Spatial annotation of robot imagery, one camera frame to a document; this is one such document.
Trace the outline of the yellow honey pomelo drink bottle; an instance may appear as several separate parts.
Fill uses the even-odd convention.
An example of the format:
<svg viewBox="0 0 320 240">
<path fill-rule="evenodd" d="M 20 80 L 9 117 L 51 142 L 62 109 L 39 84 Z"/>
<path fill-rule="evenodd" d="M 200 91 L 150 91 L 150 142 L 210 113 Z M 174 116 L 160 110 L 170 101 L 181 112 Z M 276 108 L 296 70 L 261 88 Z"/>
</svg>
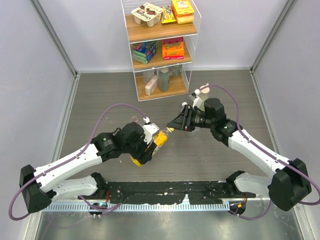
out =
<svg viewBox="0 0 320 240">
<path fill-rule="evenodd" d="M 171 132 L 168 131 L 168 128 L 161 129 L 159 133 L 153 137 L 152 142 L 154 142 L 157 147 L 154 150 L 152 157 L 157 153 L 157 151 L 165 144 L 165 142 L 168 140 L 169 135 Z"/>
</svg>

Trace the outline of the clear red-label water bottle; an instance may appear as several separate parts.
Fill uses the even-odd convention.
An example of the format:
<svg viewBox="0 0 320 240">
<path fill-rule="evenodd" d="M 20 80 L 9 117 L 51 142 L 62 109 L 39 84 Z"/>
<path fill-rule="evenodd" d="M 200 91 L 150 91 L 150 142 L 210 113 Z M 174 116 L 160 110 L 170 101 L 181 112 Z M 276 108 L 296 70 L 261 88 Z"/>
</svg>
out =
<svg viewBox="0 0 320 240">
<path fill-rule="evenodd" d="M 130 121 L 131 121 L 132 123 L 138 124 L 138 123 L 139 123 L 139 118 L 138 118 L 137 116 L 132 116 L 131 119 L 130 119 Z"/>
</svg>

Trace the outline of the yellow bottle cap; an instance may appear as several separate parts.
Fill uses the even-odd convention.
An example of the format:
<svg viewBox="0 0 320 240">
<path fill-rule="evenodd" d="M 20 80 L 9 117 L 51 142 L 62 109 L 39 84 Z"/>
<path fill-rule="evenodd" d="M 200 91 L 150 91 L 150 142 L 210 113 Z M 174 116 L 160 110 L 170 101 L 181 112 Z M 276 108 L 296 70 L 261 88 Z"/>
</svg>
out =
<svg viewBox="0 0 320 240">
<path fill-rule="evenodd" d="M 172 127 L 168 127 L 167 129 L 168 129 L 168 131 L 171 132 L 171 133 L 175 130 L 175 129 L 172 128 Z"/>
</svg>

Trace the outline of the clear blue-label water bottle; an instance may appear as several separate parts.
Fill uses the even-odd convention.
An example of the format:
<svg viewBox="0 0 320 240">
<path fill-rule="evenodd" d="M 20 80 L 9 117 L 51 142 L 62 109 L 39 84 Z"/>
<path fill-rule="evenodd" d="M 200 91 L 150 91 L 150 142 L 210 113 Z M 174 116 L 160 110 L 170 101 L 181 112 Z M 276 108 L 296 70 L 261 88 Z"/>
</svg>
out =
<svg viewBox="0 0 320 240">
<path fill-rule="evenodd" d="M 182 104 L 181 104 L 181 106 L 184 108 L 185 106 L 187 106 L 188 105 L 188 103 L 187 102 L 183 102 Z"/>
</svg>

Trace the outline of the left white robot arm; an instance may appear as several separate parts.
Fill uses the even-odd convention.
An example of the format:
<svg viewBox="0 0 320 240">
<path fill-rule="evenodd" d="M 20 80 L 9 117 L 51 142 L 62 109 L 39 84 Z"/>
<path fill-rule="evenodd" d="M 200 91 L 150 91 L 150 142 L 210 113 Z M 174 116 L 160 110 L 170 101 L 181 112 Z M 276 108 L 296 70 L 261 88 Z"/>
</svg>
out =
<svg viewBox="0 0 320 240">
<path fill-rule="evenodd" d="M 102 132 L 77 151 L 37 168 L 30 164 L 20 170 L 19 186 L 28 213 L 39 212 L 52 202 L 83 196 L 102 199 L 107 195 L 107 182 L 101 174 L 71 179 L 76 173 L 99 165 L 122 154 L 129 154 L 139 164 L 152 159 L 160 132 L 154 123 L 139 125 L 131 122 L 113 132 Z"/>
</svg>

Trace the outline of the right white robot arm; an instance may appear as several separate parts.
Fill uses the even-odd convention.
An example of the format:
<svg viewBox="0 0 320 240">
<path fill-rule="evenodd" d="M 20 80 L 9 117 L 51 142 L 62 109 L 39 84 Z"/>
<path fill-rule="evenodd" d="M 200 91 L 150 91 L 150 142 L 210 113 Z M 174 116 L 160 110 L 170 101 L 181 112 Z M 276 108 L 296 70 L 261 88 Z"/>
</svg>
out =
<svg viewBox="0 0 320 240">
<path fill-rule="evenodd" d="M 196 128 L 209 129 L 212 136 L 225 146 L 241 153 L 256 164 L 265 177 L 244 171 L 233 174 L 226 184 L 226 193 L 233 198 L 243 192 L 267 196 L 281 210 L 289 211 L 312 191 L 306 164 L 296 158 L 290 160 L 258 142 L 225 113 L 217 98 L 208 98 L 204 110 L 183 103 L 179 115 L 168 128 L 192 132 Z"/>
</svg>

